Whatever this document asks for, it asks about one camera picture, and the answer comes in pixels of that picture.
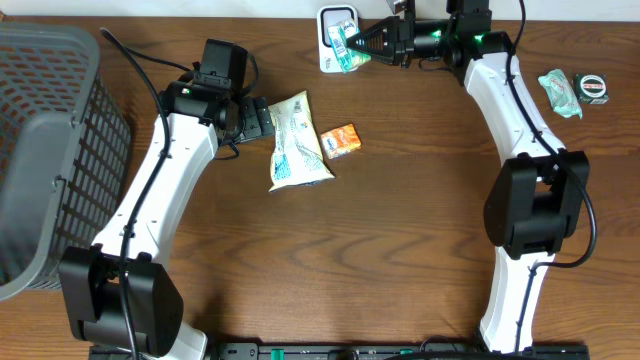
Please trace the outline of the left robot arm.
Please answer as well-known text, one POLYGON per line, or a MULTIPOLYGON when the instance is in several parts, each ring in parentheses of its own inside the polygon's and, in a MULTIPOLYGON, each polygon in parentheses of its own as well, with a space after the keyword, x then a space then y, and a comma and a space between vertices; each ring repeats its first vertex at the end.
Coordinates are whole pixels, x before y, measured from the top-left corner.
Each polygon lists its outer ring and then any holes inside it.
POLYGON ((72 335, 129 359, 202 359, 208 337, 184 321, 168 274, 177 227, 203 170, 225 146, 274 133, 268 105, 245 81, 255 57, 209 39, 201 61, 163 91, 149 90, 158 116, 126 195, 88 248, 59 264, 72 335))

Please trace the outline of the small dark green box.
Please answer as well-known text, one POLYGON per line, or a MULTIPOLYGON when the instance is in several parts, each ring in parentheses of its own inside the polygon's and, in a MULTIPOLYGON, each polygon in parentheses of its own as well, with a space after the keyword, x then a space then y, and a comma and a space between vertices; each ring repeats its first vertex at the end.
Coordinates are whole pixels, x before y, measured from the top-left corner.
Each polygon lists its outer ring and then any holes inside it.
POLYGON ((609 100, 607 77, 603 74, 576 74, 573 86, 580 103, 601 105, 609 100))

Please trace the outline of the green Kleenex tissue pack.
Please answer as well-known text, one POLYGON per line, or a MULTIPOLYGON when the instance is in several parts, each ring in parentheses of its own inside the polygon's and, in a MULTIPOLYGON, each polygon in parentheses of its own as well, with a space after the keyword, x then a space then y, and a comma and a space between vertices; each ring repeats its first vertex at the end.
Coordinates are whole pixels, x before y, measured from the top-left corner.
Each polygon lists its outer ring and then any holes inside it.
POLYGON ((343 73, 354 71, 371 60, 370 55, 352 50, 347 46, 347 40, 358 33, 358 25, 351 18, 328 27, 328 38, 343 73))

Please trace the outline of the orange Kleenex tissue pack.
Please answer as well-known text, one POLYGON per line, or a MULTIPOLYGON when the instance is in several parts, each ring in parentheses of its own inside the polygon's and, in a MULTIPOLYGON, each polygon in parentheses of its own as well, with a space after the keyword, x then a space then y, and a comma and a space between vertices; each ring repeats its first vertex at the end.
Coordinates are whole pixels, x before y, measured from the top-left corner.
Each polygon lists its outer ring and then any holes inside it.
POLYGON ((334 159, 362 147, 361 139, 353 124, 347 124, 321 135, 322 147, 329 159, 334 159))

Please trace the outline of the large white wet-wipes pack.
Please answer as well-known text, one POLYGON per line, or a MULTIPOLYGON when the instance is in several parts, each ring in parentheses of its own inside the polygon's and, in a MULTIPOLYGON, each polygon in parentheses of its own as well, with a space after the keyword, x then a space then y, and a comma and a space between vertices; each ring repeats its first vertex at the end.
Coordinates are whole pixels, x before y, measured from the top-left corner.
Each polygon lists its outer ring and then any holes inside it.
POLYGON ((270 105, 268 110, 275 128, 269 191, 334 179, 323 158, 307 91, 270 105))

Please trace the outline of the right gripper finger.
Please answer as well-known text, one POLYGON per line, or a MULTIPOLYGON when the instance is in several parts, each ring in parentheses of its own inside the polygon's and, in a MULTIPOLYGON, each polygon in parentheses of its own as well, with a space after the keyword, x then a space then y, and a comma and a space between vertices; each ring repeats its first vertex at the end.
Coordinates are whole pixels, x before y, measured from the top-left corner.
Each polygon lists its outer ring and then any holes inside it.
POLYGON ((365 54, 371 57, 372 60, 386 64, 386 65, 399 65, 400 60, 396 57, 396 51, 394 45, 383 43, 381 46, 369 46, 364 44, 358 44, 355 42, 349 42, 348 48, 358 53, 365 54))
POLYGON ((398 16, 389 16, 347 39, 348 45, 389 45, 397 36, 398 16))

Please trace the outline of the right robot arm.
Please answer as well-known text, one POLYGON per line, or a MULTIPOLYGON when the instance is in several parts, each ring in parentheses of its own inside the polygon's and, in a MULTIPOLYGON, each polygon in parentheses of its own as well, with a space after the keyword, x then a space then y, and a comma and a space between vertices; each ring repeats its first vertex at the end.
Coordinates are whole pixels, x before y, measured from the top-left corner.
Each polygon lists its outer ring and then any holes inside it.
POLYGON ((501 161, 483 210, 496 261, 479 342, 485 356, 535 358, 533 319, 546 272, 579 267, 595 248, 589 160, 542 118, 521 77, 518 42, 492 30, 488 2, 450 1, 446 20, 417 19, 412 1, 389 6, 392 16, 345 45, 403 68, 441 60, 479 107, 501 161))

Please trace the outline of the teal crinkled snack packet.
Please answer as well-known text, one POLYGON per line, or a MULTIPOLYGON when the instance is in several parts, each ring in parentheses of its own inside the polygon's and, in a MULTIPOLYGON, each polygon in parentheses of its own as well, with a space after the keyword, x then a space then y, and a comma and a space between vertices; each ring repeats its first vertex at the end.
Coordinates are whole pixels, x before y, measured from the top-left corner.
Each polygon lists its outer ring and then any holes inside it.
POLYGON ((554 69, 546 75, 539 76, 538 82, 545 90, 555 113, 564 118, 583 117, 577 97, 561 69, 554 69))

